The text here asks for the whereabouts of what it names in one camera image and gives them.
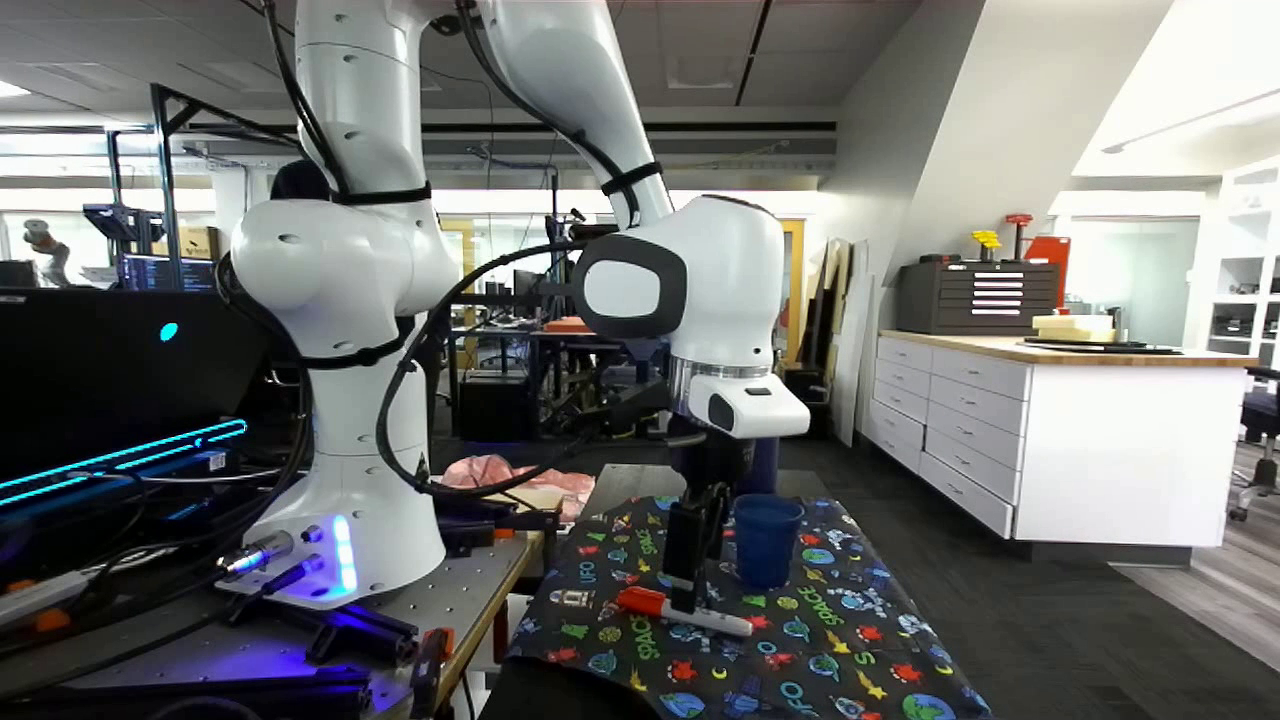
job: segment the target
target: floor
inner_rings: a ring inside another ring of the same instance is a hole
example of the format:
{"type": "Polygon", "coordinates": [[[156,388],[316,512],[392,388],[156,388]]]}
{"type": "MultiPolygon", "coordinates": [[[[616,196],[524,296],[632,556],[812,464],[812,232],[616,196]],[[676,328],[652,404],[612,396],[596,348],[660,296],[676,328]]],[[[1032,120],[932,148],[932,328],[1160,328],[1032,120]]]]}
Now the floor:
{"type": "MultiPolygon", "coordinates": [[[[1252,480],[1256,460],[1256,444],[1236,448],[1236,484],[1252,480]]],[[[1192,568],[1116,568],[1280,672],[1280,496],[1256,496],[1248,520],[1228,524],[1192,568]]]]}
{"type": "Polygon", "coordinates": [[[996,716],[1280,716],[1268,664],[1104,560],[1028,560],[896,476],[876,448],[808,440],[784,448],[784,468],[816,472],[844,500],[996,716]]]}

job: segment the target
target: monitor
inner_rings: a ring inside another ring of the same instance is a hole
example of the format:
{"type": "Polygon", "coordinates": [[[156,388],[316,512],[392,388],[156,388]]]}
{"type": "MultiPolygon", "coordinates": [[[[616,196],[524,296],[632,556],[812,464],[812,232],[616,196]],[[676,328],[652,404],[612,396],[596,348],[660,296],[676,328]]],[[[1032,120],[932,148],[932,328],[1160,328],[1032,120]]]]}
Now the monitor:
{"type": "Polygon", "coordinates": [[[268,328],[212,292],[0,296],[0,476],[232,416],[268,328]]]}

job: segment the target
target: wooden countertop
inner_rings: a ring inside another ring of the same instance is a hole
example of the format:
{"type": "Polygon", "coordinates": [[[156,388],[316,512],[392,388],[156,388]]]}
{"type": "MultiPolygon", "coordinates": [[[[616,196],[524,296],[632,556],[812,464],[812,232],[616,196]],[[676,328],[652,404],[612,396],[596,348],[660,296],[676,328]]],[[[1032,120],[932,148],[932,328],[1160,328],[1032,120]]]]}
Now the wooden countertop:
{"type": "Polygon", "coordinates": [[[1252,368],[1252,356],[1220,356],[1220,352],[1176,352],[1176,356],[1148,356],[1148,352],[1076,352],[1076,348],[1040,348],[1024,344],[1020,336],[928,336],[928,332],[884,332],[892,340],[920,340],[940,348],[964,348],[984,356],[1008,356],[1024,364],[1080,364],[1080,368],[1252,368]]]}

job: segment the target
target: white cabinet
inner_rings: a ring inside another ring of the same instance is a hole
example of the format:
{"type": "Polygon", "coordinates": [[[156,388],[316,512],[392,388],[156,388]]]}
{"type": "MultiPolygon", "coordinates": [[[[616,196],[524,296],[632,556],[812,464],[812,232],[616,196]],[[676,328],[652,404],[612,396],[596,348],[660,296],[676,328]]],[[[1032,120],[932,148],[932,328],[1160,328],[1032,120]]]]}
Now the white cabinet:
{"type": "Polygon", "coordinates": [[[864,436],[1004,540],[1208,548],[1240,380],[1240,364],[1044,364],[892,332],[864,436]]]}

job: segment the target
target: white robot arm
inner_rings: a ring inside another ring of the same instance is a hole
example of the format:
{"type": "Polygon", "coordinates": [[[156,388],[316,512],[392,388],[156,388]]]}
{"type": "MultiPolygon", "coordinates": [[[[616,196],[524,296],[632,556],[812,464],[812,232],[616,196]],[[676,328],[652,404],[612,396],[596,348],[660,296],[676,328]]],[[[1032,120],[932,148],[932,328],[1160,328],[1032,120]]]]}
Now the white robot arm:
{"type": "MultiPolygon", "coordinates": [[[[676,408],[732,436],[808,432],[772,376],[784,232],[756,204],[704,196],[672,212],[604,0],[460,0],[480,60],[572,140],[616,204],[620,236],[580,256],[576,300],[600,336],[668,336],[676,408]]],[[[420,36],[432,0],[300,0],[300,136],[336,188],[244,220],[232,268],[312,364],[312,468],[244,536],[220,588],[340,608],[444,560],[436,504],[376,448],[404,324],[452,284],[420,156],[420,36]]],[[[424,372],[388,412],[400,468],[428,468],[424,372]]]]}
{"type": "MultiPolygon", "coordinates": [[[[420,152],[420,0],[300,0],[300,136],[336,184],[328,200],[248,212],[232,268],[300,356],[312,384],[312,468],[244,536],[220,588],[296,608],[340,608],[428,576],[444,560],[436,504],[376,448],[404,324],[456,268],[436,232],[420,152]]],[[[428,464],[424,372],[388,408],[400,468],[428,464]]]]}
{"type": "Polygon", "coordinates": [[[800,436],[808,408],[772,372],[784,228],[700,196],[672,212],[604,0],[460,0],[488,72],[592,164],[620,236],[576,272],[600,336],[672,336],[676,408],[732,440],[800,436]]]}

